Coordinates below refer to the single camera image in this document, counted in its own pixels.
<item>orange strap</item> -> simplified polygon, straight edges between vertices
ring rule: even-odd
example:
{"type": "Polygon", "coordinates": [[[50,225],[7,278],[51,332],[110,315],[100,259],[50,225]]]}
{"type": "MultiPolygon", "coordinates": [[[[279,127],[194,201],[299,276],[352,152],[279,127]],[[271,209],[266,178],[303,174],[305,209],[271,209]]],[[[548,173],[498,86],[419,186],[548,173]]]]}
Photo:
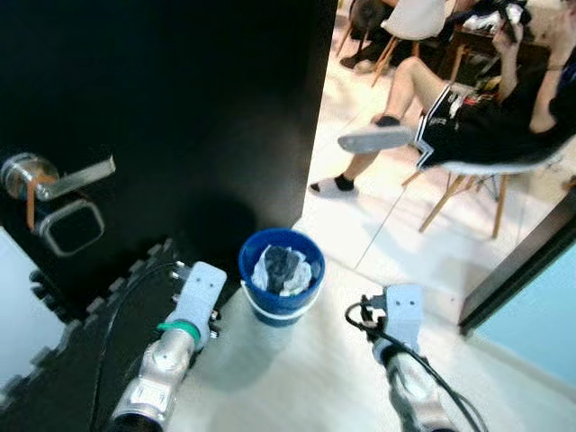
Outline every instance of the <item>orange strap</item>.
{"type": "Polygon", "coordinates": [[[28,183],[28,193],[26,196],[26,221],[30,231],[34,231],[34,205],[36,203],[36,185],[39,183],[54,183],[54,177],[48,175],[37,175],[28,183]]]}

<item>wall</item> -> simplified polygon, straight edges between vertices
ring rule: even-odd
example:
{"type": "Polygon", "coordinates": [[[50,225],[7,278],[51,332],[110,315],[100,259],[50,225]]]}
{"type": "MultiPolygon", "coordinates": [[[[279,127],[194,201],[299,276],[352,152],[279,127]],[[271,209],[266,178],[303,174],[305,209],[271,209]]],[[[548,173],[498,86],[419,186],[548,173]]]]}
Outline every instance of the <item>wall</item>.
{"type": "Polygon", "coordinates": [[[36,265],[0,227],[0,403],[2,389],[17,374],[33,370],[43,347],[58,345],[64,324],[32,293],[28,275],[36,265]]]}
{"type": "Polygon", "coordinates": [[[576,388],[576,244],[476,331],[576,388]]]}
{"type": "Polygon", "coordinates": [[[545,7],[549,9],[560,9],[560,0],[528,0],[528,6],[530,7],[545,7]]]}

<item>knee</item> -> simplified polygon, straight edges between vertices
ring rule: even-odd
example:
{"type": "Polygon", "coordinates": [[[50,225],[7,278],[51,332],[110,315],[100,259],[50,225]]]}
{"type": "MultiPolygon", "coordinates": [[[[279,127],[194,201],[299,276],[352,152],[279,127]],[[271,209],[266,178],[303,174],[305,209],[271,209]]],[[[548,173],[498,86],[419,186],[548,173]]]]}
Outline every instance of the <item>knee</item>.
{"type": "Polygon", "coordinates": [[[396,70],[397,71],[402,70],[408,72],[413,70],[414,68],[420,68],[422,65],[423,65],[422,60],[420,60],[418,57],[408,57],[398,65],[398,68],[396,70]]]}

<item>trash bin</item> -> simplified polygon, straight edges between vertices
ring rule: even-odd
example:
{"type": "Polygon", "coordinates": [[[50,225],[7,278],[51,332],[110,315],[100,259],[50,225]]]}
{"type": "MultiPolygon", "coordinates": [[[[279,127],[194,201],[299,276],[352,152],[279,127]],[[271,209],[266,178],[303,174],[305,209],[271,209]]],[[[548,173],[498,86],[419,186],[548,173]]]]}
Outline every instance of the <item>trash bin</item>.
{"type": "Polygon", "coordinates": [[[242,289],[258,319],[270,326],[283,327],[296,322],[316,301],[326,263],[318,246],[304,234],[293,229],[265,229],[244,243],[238,256],[238,267],[242,276],[242,289]],[[313,269],[307,290],[294,296],[282,297],[261,290],[252,283],[254,267],[268,245],[291,247],[306,256],[306,261],[313,269]]]}

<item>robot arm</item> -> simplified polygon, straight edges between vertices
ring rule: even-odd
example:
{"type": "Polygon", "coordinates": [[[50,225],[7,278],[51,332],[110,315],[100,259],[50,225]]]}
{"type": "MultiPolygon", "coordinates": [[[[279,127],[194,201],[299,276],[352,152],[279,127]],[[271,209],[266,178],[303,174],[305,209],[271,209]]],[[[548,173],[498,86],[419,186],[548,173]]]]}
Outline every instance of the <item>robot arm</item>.
{"type": "Polygon", "coordinates": [[[421,290],[418,285],[393,285],[370,301],[363,297],[363,324],[375,330],[368,333],[375,360],[386,368],[390,400],[398,412],[404,432],[455,432],[440,404],[438,384],[414,358],[389,340],[385,333],[418,352],[418,334],[422,322],[421,290]],[[372,310],[365,306],[370,303],[372,310]],[[372,311],[383,310],[385,317],[373,321],[372,311]]]}
{"type": "Polygon", "coordinates": [[[209,322],[217,318],[212,308],[225,282],[220,269],[203,262],[193,266],[175,310],[158,326],[164,330],[162,337],[146,349],[139,374],[121,396],[107,432],[165,429],[192,356],[215,334],[209,322]]]}

